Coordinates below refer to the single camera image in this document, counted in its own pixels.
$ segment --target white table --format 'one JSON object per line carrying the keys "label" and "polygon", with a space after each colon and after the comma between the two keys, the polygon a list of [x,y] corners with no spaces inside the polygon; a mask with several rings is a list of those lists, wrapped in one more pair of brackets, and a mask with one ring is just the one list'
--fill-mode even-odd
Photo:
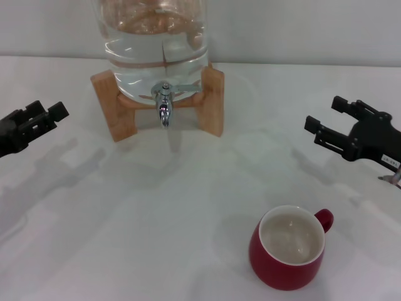
{"label": "white table", "polygon": [[[91,87],[102,60],[0,58],[1,115],[41,100],[70,116],[0,159],[0,300],[401,300],[401,191],[374,162],[345,162],[303,129],[312,115],[349,133],[335,95],[390,112],[401,69],[216,64],[226,74],[218,139],[176,110],[139,112],[114,144]],[[260,282],[247,259],[265,211],[330,209],[318,276],[297,292]]]}

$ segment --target liquid in mug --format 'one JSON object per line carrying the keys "label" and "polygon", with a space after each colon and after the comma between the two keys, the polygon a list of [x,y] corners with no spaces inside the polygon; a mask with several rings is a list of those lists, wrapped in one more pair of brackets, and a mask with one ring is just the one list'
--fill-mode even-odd
{"label": "liquid in mug", "polygon": [[[208,65],[203,22],[168,7],[121,10],[109,1],[103,2],[100,13],[107,58],[126,96],[153,104],[151,88],[162,80],[200,85],[202,67]],[[184,93],[175,100],[190,95]]]}
{"label": "liquid in mug", "polygon": [[307,219],[294,214],[271,218],[263,225],[261,236],[270,254],[292,264],[314,259],[323,243],[316,227]]}

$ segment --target wooden dispenser stand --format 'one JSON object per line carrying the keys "label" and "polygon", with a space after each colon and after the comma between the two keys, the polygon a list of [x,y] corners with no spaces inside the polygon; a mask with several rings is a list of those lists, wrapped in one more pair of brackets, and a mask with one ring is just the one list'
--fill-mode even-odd
{"label": "wooden dispenser stand", "polygon": [[[121,93],[111,70],[93,75],[91,82],[115,142],[138,132],[135,125],[137,110],[156,109],[155,105],[136,102]],[[173,102],[174,110],[189,107],[195,108],[201,130],[220,137],[224,125],[224,73],[213,69],[211,64],[205,67],[202,70],[202,92]]]}

